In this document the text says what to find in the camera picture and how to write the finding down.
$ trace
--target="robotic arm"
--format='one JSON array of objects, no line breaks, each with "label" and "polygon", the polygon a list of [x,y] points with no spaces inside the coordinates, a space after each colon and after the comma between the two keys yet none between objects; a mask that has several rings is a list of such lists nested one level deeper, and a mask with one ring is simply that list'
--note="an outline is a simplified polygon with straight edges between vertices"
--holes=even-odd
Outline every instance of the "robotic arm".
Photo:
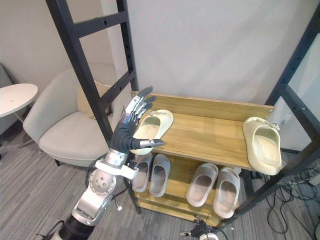
[{"label": "robotic arm", "polygon": [[152,87],[140,91],[129,103],[117,124],[111,148],[105,158],[96,162],[97,168],[89,177],[89,186],[72,210],[70,217],[56,231],[53,240],[87,240],[100,222],[112,200],[116,186],[116,175],[132,180],[138,168],[124,165],[131,149],[154,148],[165,144],[160,139],[135,139],[133,134],[141,116],[150,109],[156,97],[146,96]]}]

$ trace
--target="white armchair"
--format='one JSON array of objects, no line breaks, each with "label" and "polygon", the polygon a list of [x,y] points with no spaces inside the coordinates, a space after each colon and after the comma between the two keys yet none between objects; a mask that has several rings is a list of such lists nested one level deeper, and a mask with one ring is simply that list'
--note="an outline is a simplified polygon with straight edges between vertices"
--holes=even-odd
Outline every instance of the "white armchair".
[{"label": "white armchair", "polygon": [[[110,86],[117,81],[114,67],[106,64],[89,66],[95,81]],[[23,128],[55,160],[87,167],[109,148],[97,121],[78,111],[77,84],[73,68],[57,76],[33,105]],[[130,100],[128,85],[111,104],[113,113],[108,119],[112,130]]]}]

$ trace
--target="slide sandal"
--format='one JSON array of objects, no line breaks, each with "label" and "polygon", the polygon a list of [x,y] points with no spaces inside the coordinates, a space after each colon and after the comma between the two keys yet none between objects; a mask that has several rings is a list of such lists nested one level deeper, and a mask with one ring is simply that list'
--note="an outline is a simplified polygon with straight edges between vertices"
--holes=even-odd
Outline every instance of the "slide sandal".
[{"label": "slide sandal", "polygon": [[278,125],[249,117],[242,129],[251,167],[263,174],[276,175],[282,168]]},{"label": "slide sandal", "polygon": [[212,163],[203,163],[196,169],[186,192],[186,199],[189,204],[200,207],[206,202],[215,184],[218,172],[217,166]]},{"label": "slide sandal", "polygon": [[213,210],[224,219],[229,219],[235,212],[240,190],[240,177],[229,167],[220,169],[216,181]]},{"label": "slide sandal", "polygon": [[152,196],[159,198],[165,194],[170,167],[170,160],[165,155],[158,154],[155,156],[153,160],[151,184],[149,189]]},{"label": "slide sandal", "polygon": [[142,193],[147,189],[152,158],[151,153],[135,157],[136,167],[139,171],[132,180],[132,190],[136,193]]},{"label": "slide sandal", "polygon": [[[150,111],[134,133],[135,139],[160,139],[174,122],[173,114],[168,110]],[[152,151],[152,147],[130,150],[136,155],[145,155]]]}]

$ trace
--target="black metal ladder frame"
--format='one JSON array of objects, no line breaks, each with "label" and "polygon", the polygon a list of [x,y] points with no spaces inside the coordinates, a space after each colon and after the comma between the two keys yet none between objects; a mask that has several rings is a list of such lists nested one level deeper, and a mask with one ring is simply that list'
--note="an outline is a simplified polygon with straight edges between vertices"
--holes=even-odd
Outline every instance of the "black metal ladder frame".
[{"label": "black metal ladder frame", "polygon": [[[110,148],[113,131],[105,109],[121,93],[128,83],[131,84],[132,90],[138,90],[127,1],[116,0],[118,8],[117,13],[79,22],[73,21],[66,0],[46,0],[46,4],[49,8],[74,72],[89,102],[103,137]],[[81,46],[80,38],[118,24],[120,24],[121,27],[128,71],[115,84],[113,84],[113,86],[103,96],[100,97],[84,50]],[[129,181],[126,178],[123,178],[123,181],[125,186],[129,188],[129,195],[137,213],[141,214],[141,208],[138,206],[136,196],[130,187]]]},{"label": "black metal ladder frame", "polygon": [[253,191],[252,182],[248,179],[248,171],[242,170],[247,199],[240,204],[231,218],[221,220],[217,225],[217,228],[223,228],[232,223],[235,219],[245,214],[260,201],[272,194],[282,184],[288,182],[294,175],[300,173],[309,164],[320,157],[320,122],[310,109],[308,109],[301,98],[295,93],[295,91],[289,86],[291,78],[295,74],[318,33],[320,33],[320,4],[317,6],[313,17],[311,18],[280,79],[265,102],[266,105],[274,106],[278,99],[282,97],[310,137],[311,143],[300,151],[277,175],[271,176],[270,180],[256,192]]},{"label": "black metal ladder frame", "polygon": [[[113,132],[105,113],[105,109],[129,82],[131,83],[132,90],[138,90],[127,1],[117,0],[116,2],[118,13],[74,23],[66,0],[46,0],[64,48],[109,147]],[[121,26],[128,72],[126,72],[102,97],[99,97],[79,38],[117,24],[120,24]],[[252,183],[248,180],[248,173],[246,173],[247,179],[245,182],[247,184],[247,200],[240,204],[231,218],[221,220],[216,226],[217,228],[225,227],[227,224],[233,222],[239,216],[249,211],[257,203],[279,188],[281,184],[289,181],[292,176],[300,173],[309,164],[320,157],[320,122],[289,86],[292,76],[308,52],[318,33],[320,33],[320,4],[316,8],[309,25],[307,26],[280,79],[265,102],[266,105],[274,106],[277,100],[282,97],[308,136],[311,138],[311,143],[299,152],[277,175],[272,176],[270,180],[256,192],[253,192]],[[134,194],[131,191],[129,193],[137,212],[140,213],[141,210],[137,204]]]}]

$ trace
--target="wooden shelf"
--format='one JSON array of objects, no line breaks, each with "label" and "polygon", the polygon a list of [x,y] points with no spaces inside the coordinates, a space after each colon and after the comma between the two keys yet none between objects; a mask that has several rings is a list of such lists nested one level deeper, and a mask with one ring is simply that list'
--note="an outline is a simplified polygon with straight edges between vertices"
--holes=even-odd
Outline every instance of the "wooden shelf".
[{"label": "wooden shelf", "polygon": [[195,219],[195,214],[203,218],[208,216],[208,224],[216,226],[219,217],[213,210],[215,187],[201,207],[191,206],[186,199],[193,175],[204,162],[218,167],[252,170],[247,158],[243,122],[249,117],[266,119],[274,107],[165,94],[152,95],[157,97],[153,109],[169,110],[174,117],[172,126],[161,138],[165,145],[153,149],[154,154],[164,154],[170,159],[171,169],[165,194],[153,197],[148,190],[136,193],[138,204],[142,208],[189,221]]},{"label": "wooden shelf", "polygon": [[154,153],[252,170],[240,121],[173,113],[173,124]]},{"label": "wooden shelf", "polygon": [[[168,215],[171,215],[171,216],[174,216],[177,218],[181,218],[181,219],[185,219],[185,220],[189,220],[192,222],[195,219],[195,217],[192,214],[179,211],[173,207],[158,205],[153,202],[148,203],[147,201],[143,201],[141,199],[138,199],[137,202],[138,202],[139,206],[144,209],[149,209],[149,210],[156,211],[159,213],[168,214]],[[219,223],[218,219],[216,219],[214,217],[208,217],[207,224],[209,226],[216,226],[218,223]]]},{"label": "wooden shelf", "polygon": [[213,211],[213,205],[204,204],[201,207],[191,206],[186,199],[178,199],[174,196],[163,195],[162,197],[154,197],[150,195],[148,192],[136,193],[136,197],[142,201],[148,201],[152,203],[156,203],[158,205],[164,205],[171,208],[178,209],[178,211],[184,211],[191,215],[200,215],[206,218],[209,214],[209,217],[213,217],[215,219],[222,219],[220,216],[216,215]]}]

